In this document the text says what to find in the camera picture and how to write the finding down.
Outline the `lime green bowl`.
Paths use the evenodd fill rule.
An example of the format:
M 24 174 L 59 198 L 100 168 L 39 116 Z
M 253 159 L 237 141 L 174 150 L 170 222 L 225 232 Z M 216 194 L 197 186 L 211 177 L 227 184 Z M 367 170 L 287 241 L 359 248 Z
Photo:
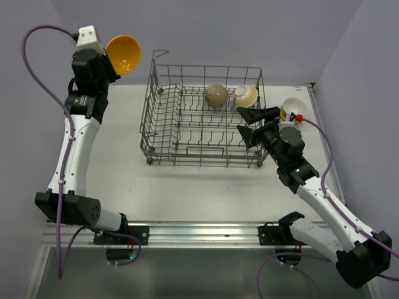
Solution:
M 280 121 L 290 121 L 289 114 L 283 108 L 280 109 L 279 119 Z

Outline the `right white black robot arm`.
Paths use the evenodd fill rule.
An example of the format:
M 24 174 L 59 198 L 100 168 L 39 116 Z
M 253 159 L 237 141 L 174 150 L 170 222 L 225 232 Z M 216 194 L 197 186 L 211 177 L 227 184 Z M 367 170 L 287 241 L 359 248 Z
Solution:
M 245 145 L 263 146 L 277 164 L 282 184 L 313 208 L 331 230 L 326 232 L 293 212 L 279 221 L 279 240 L 287 245 L 299 241 L 311 246 L 334 263 L 353 288 L 362 287 L 389 269 L 395 254 L 391 237 L 364 224 L 327 188 L 325 175 L 303 156 L 302 133 L 294 125 L 280 125 L 279 107 L 237 111 L 246 122 L 237 127 Z

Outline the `grey wire dish rack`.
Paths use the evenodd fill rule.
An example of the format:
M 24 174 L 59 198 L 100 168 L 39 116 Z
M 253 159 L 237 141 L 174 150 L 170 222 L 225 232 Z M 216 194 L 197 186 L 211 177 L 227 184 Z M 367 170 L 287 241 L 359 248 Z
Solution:
M 140 149 L 148 164 L 260 168 L 267 157 L 262 146 L 246 148 L 238 125 L 246 123 L 234 106 L 234 89 L 258 91 L 253 108 L 265 108 L 262 69 L 216 65 L 162 64 L 167 50 L 154 50 L 140 123 Z M 211 108 L 205 91 L 223 85 L 228 101 Z

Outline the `beige bowl with sunflower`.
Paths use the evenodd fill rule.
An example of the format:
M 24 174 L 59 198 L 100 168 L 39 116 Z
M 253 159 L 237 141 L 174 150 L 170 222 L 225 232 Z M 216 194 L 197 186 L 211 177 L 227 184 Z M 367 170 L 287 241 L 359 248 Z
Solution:
M 287 98 L 282 103 L 280 109 L 283 108 L 287 113 L 297 113 L 306 116 L 308 110 L 305 103 L 298 98 Z

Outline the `yellow bowl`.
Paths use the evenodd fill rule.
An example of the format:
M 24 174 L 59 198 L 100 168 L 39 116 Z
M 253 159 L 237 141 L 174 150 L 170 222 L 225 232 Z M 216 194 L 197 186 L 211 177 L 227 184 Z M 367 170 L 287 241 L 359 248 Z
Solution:
M 140 61 L 140 46 L 131 36 L 120 35 L 111 39 L 105 51 L 117 75 L 133 71 Z

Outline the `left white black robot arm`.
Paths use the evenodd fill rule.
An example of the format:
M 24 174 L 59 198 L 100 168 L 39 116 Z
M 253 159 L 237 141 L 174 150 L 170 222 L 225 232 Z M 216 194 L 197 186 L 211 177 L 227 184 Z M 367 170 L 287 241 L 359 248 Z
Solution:
M 53 223 L 81 225 L 107 230 L 115 244 L 130 236 L 125 216 L 102 207 L 87 196 L 87 170 L 90 154 L 108 105 L 108 88 L 120 78 L 108 55 L 93 49 L 78 50 L 72 56 L 73 79 L 63 108 L 64 139 L 60 157 L 47 191 L 35 196 L 36 206 Z

